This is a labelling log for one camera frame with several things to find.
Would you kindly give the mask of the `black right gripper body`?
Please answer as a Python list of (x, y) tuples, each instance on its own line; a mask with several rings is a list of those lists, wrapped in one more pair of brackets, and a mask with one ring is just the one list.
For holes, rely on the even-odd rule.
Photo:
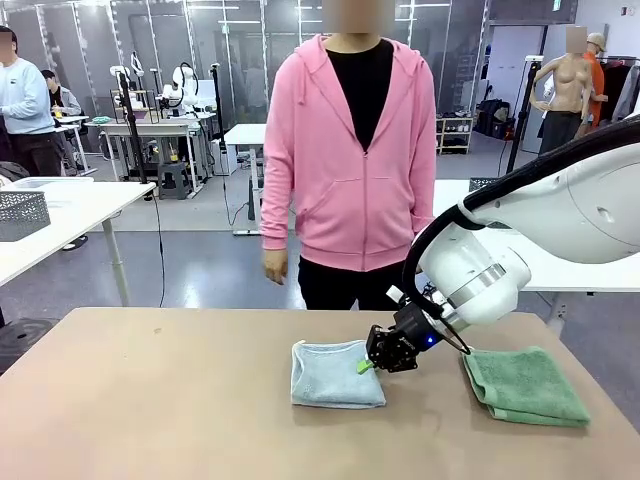
[(443, 334), (414, 303), (394, 315), (392, 329), (392, 370), (408, 371), (418, 367), (417, 357), (444, 340)]

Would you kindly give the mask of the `person's right hand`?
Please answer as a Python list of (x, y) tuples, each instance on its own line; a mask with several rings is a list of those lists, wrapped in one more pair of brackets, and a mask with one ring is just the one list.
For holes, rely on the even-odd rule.
[(288, 252), (286, 249), (265, 250), (263, 254), (265, 276), (278, 285), (283, 285), (288, 273)]

